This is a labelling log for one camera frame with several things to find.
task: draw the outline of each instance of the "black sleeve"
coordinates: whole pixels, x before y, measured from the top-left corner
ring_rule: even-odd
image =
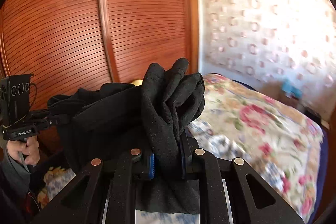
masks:
[[[1,168],[12,190],[15,191],[20,198],[25,198],[29,188],[30,173],[10,157],[7,151],[7,145],[4,149],[4,158],[1,162]]]

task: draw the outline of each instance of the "bed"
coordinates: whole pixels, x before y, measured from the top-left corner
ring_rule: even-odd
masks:
[[[205,108],[189,125],[199,146],[219,158],[244,158],[302,217],[312,223],[322,196],[328,140],[292,107],[221,75],[204,77]],[[136,212],[137,224],[199,223],[199,216]]]

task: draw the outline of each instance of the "metal screw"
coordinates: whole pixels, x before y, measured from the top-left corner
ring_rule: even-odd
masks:
[[[101,159],[93,159],[93,160],[91,161],[91,164],[92,164],[93,166],[100,165],[100,164],[101,164]]]
[[[139,149],[139,148],[133,148],[132,150],[131,150],[131,154],[133,155],[133,156],[137,156],[137,155],[139,155],[141,153],[141,150]]]
[[[199,155],[199,156],[202,156],[202,155],[205,154],[205,151],[204,151],[203,149],[201,149],[201,148],[197,148],[197,149],[195,150],[195,154],[196,154],[196,155]]]
[[[243,165],[244,164],[244,160],[242,158],[235,158],[235,164],[236,165]]]

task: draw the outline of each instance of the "triangular cutout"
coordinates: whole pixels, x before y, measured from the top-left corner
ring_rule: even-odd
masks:
[[[275,198],[251,175],[246,175],[247,183],[250,187],[254,204],[257,209],[263,209],[275,203]]]

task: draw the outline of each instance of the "slatted wooden panel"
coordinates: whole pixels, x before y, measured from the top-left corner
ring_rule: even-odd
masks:
[[[189,58],[185,0],[107,0],[115,62],[121,82],[142,79],[148,65],[170,68]]]
[[[34,73],[35,109],[55,94],[110,82],[98,0],[6,0],[3,40],[10,73]]]

